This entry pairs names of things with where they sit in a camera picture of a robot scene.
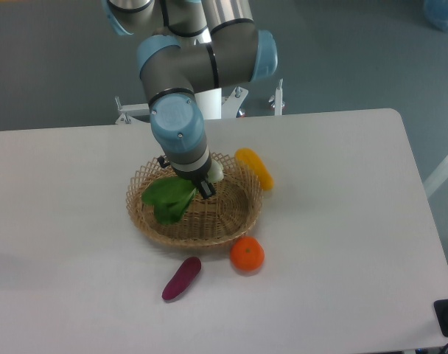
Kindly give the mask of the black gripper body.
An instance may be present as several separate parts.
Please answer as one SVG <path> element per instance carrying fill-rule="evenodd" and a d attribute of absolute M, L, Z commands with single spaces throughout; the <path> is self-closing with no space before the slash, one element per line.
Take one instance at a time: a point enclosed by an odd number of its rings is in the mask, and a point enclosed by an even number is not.
<path fill-rule="evenodd" d="M 214 186 L 209 181 L 208 173 L 211 169 L 211 156 L 208 155 L 205 160 L 197 160 L 192 164 L 180 165 L 172 163 L 166 156 L 159 156 L 158 163 L 162 168 L 170 167 L 181 178 L 190 180 L 196 187 L 209 187 L 213 189 Z"/>

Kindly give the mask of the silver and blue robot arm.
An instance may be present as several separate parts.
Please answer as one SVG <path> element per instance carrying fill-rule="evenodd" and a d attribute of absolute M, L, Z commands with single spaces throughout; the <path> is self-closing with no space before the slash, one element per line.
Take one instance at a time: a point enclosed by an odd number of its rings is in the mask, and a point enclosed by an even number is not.
<path fill-rule="evenodd" d="M 248 1 L 103 1 L 102 8 L 118 35 L 145 35 L 136 58 L 153 136 L 177 175 L 210 198 L 211 154 L 196 95 L 274 74 L 272 34 L 257 29 Z"/>

